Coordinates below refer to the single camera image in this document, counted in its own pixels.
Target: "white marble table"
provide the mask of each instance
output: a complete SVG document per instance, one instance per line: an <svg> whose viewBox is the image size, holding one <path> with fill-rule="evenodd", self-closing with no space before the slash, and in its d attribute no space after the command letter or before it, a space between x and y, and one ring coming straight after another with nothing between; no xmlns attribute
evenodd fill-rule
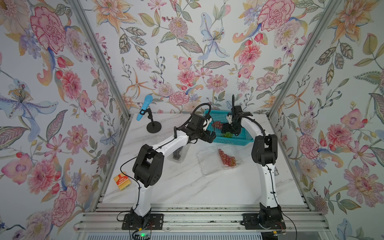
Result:
<svg viewBox="0 0 384 240"><path fill-rule="evenodd" d="M137 114L129 127L124 145L117 160L113 177L120 174L120 166L137 156L142 145L148 141L148 136L171 136L174 126L184 123L189 114L153 114L154 120L162 124L160 132L151 134L146 126L150 122L147 116L136 121ZM266 115L254 114L264 129L273 133ZM168 159L164 160L163 172L160 180L154 185L151 203L172 205L247 205L258 204L261 197L259 173L256 163L251 158L253 143L246 146L236 146L243 159L243 164L237 168L223 170L209 176L203 176L196 157L196 153L218 143L207 143L198 140L190 144L187 157L182 163ZM132 167L134 160L123 166L123 171L134 176ZM281 205L304 205L297 186L289 171L280 147L276 167L279 175L276 178L277 196ZM107 187L103 203L132 204L137 198L137 184L132 184L120 191L111 179Z"/></svg>

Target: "basket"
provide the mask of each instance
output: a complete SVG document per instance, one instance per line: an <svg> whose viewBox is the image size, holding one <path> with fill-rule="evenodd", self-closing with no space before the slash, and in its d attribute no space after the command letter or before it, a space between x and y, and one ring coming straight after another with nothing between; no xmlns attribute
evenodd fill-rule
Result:
<svg viewBox="0 0 384 240"><path fill-rule="evenodd" d="M220 121L221 123L228 122L227 114L229 111L220 111L220 110L211 110L210 114L212 117L212 122L209 124L207 130L216 133L216 138L214 142L224 143L224 144L232 144L232 145L240 145L245 146L250 142L253 142L254 139L248 133L248 131L242 127L241 133L238 136L233 135L231 138L221 137L221 129L217 129L213 127L213 123L216 121Z"/></svg>

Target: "microphone stand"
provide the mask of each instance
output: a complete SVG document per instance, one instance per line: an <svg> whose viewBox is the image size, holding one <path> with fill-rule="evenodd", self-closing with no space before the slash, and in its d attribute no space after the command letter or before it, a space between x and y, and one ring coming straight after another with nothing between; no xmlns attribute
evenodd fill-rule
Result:
<svg viewBox="0 0 384 240"><path fill-rule="evenodd" d="M139 114L141 114L141 115L144 115L145 113L148 113L148 118L151 120L151 122L148 123L148 125L147 125L147 131L150 133L159 132L161 130L161 123L159 123L157 121L153 121L152 111L149 107L147 108L147 110L139 112Z"/></svg>

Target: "black round base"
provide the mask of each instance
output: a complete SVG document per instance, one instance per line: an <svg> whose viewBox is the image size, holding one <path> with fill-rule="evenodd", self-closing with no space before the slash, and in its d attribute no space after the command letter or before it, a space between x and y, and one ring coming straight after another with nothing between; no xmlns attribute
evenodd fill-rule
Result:
<svg viewBox="0 0 384 240"><path fill-rule="evenodd" d="M148 123L147 125L147 131L150 133L157 133L158 131L161 130L161 123L154 121L153 122L155 126L152 125L152 123Z"/></svg>

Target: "wall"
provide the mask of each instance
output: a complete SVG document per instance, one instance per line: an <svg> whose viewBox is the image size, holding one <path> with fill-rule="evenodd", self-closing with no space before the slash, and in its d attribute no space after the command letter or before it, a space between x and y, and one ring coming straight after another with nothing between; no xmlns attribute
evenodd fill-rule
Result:
<svg viewBox="0 0 384 240"><path fill-rule="evenodd" d="M147 94L158 113L210 102L266 113L325 0L82 1L130 112Z"/></svg>
<svg viewBox="0 0 384 240"><path fill-rule="evenodd" d="M0 239L72 239L126 120L65 0L0 0L0 42Z"/></svg>
<svg viewBox="0 0 384 240"><path fill-rule="evenodd" d="M336 239L381 239L384 3L343 3L271 121Z"/></svg>

